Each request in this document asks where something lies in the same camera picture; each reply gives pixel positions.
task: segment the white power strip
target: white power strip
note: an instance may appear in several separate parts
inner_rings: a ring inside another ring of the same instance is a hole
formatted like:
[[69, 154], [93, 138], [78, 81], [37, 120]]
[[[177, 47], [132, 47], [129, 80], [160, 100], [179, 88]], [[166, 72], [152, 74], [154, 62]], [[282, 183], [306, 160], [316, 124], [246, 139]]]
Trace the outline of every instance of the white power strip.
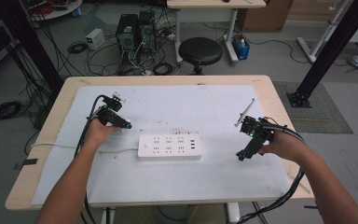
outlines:
[[201, 139], [197, 133], [144, 134], [139, 138], [138, 157], [142, 160], [199, 160]]

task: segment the floor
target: floor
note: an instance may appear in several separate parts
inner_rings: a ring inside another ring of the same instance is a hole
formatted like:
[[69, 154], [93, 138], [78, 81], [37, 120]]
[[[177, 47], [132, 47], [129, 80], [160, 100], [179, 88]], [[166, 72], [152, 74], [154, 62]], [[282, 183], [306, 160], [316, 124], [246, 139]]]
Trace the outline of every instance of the floor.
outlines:
[[[76, 41], [84, 41], [93, 28], [104, 28], [105, 32], [115, 32], [118, 20], [117, 15], [122, 13], [137, 13], [142, 7], [141, 4], [125, 5], [105, 1], [98, 6], [86, 4], [81, 7], [82, 17], [73, 18], [70, 15], [64, 16], [48, 22], [49, 29], [53, 34], [59, 49], [67, 55], [67, 47]], [[168, 16], [170, 23], [174, 24], [173, 14]], [[227, 27], [225, 22], [210, 23], [206, 25], [214, 27]], [[206, 36], [212, 39], [219, 38], [224, 30], [212, 29], [201, 23], [183, 24], [182, 39], [191, 36]], [[246, 37], [255, 42], [261, 43], [268, 40], [279, 40], [291, 46], [293, 57], [298, 61], [306, 62], [307, 58], [296, 43], [296, 38], [302, 36], [310, 44], [313, 43], [323, 32], [324, 23], [322, 22], [299, 22], [288, 21], [283, 30], [279, 33], [249, 33]], [[51, 42], [46, 36], [37, 30], [41, 42], [51, 60], [56, 63], [56, 54]], [[176, 66], [174, 62], [172, 42], [164, 48], [166, 60]], [[336, 64], [345, 64], [346, 60], [358, 52], [358, 47], [350, 43], [342, 51], [336, 60]], [[102, 50], [93, 60], [99, 64], [117, 62], [118, 52], [115, 46], [107, 47]], [[83, 75], [86, 75], [84, 63], [86, 53], [74, 54], [69, 58], [69, 62]], [[281, 42], [268, 42], [263, 45], [251, 45], [247, 60], [240, 61], [231, 66], [228, 61], [227, 53], [224, 52], [223, 59], [213, 65], [203, 69], [205, 75], [267, 75], [273, 81], [302, 81], [311, 67], [310, 63], [296, 63], [290, 57], [290, 48]], [[328, 93], [336, 103], [341, 114], [351, 126], [353, 134], [323, 134], [323, 133], [302, 133], [306, 142], [321, 154], [343, 185], [358, 202], [358, 70], [352, 71], [351, 66], [332, 65], [324, 76], [322, 83]], [[191, 73], [192, 67], [182, 64], [179, 70], [174, 70], [176, 75], [187, 75]], [[60, 71], [62, 77], [81, 76], [74, 68]], [[6, 57], [0, 62], [0, 104], [8, 101], [21, 101], [26, 103], [28, 96], [23, 92], [26, 82], [22, 73], [13, 63], [11, 58]], [[0, 121], [0, 223], [33, 223], [37, 211], [9, 211], [5, 208], [7, 195], [20, 173], [18, 164], [21, 164], [26, 155], [26, 143], [30, 140], [34, 142], [36, 132], [33, 123], [26, 115], [17, 119]], [[322, 223], [322, 219], [315, 209], [306, 209], [305, 205], [315, 205], [314, 200], [292, 200], [284, 206], [266, 214], [270, 223]], [[252, 212], [252, 207], [248, 203], [240, 204], [241, 214]], [[172, 207], [165, 207], [167, 215], [180, 218], [181, 213]], [[97, 222], [101, 218], [101, 210], [93, 210]], [[160, 223], [179, 223], [169, 221], [161, 217]], [[250, 223], [261, 223], [258, 219]]]

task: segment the black stool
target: black stool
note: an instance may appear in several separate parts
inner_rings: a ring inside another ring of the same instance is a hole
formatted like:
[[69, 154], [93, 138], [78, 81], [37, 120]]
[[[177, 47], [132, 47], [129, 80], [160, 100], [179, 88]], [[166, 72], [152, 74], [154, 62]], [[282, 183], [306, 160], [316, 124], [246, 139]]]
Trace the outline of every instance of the black stool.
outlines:
[[201, 75], [201, 65], [219, 62], [223, 51], [220, 45], [212, 39], [194, 37], [182, 42], [179, 46], [179, 55], [183, 61], [194, 65], [195, 75]]

